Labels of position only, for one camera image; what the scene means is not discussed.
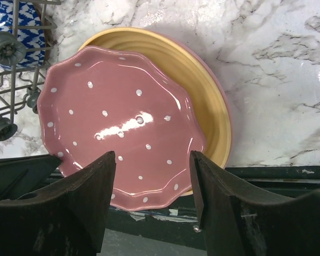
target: white dot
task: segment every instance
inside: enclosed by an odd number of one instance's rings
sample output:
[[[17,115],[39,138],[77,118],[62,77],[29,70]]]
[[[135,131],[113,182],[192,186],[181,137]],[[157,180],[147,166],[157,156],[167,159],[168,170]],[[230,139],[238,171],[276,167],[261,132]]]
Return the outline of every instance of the white dot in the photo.
[[[140,89],[137,89],[137,96],[141,96],[142,95],[142,91]]]
[[[143,124],[143,118],[141,116],[137,117],[137,121],[139,124]]]

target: gray floor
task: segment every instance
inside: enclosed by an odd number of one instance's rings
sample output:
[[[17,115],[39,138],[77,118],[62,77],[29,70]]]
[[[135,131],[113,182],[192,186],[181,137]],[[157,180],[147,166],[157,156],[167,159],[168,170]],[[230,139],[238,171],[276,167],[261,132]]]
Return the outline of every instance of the gray floor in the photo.
[[[206,256],[205,251],[106,229],[98,256]]]

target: marble countertop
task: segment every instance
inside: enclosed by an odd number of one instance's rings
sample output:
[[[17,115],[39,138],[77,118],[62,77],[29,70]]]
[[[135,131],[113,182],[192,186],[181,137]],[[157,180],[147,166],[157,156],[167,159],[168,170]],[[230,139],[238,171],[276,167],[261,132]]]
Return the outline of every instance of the marble countertop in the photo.
[[[193,49],[231,106],[229,166],[320,165],[320,0],[66,0],[48,12],[59,26],[53,61],[111,27],[151,29]],[[31,109],[16,123],[0,158],[47,153]]]

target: scalloped plate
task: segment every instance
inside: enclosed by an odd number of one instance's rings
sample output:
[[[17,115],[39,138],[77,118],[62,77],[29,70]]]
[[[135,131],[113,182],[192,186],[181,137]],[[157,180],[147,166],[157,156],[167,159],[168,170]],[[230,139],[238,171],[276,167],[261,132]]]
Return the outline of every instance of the scalloped plate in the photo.
[[[186,192],[189,153],[205,147],[187,92],[139,53],[88,46],[52,66],[38,112],[64,176],[115,151],[111,205],[128,211],[166,207]]]

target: bowl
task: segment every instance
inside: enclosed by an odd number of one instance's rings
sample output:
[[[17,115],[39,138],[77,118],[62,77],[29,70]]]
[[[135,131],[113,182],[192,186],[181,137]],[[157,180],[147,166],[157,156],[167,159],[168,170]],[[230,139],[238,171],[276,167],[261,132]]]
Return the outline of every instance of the bowl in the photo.
[[[13,25],[13,1],[0,0],[0,31],[12,33],[9,26]],[[19,3],[19,26],[41,26],[41,20],[32,3]],[[42,29],[18,29],[18,41],[27,49],[45,47],[45,36]],[[27,52],[25,58],[17,64],[17,68],[32,68],[41,66],[45,51]],[[5,70],[10,66],[0,65]]]
[[[204,154],[220,167],[226,166],[232,134],[227,99],[213,72],[193,51],[155,32],[130,27],[102,31],[80,49],[88,45],[139,52],[182,86],[206,138]]]
[[[87,46],[52,66],[38,113],[64,176],[115,152],[111,205],[127,211],[163,208],[185,193],[190,152],[205,147],[187,92],[140,53]]]

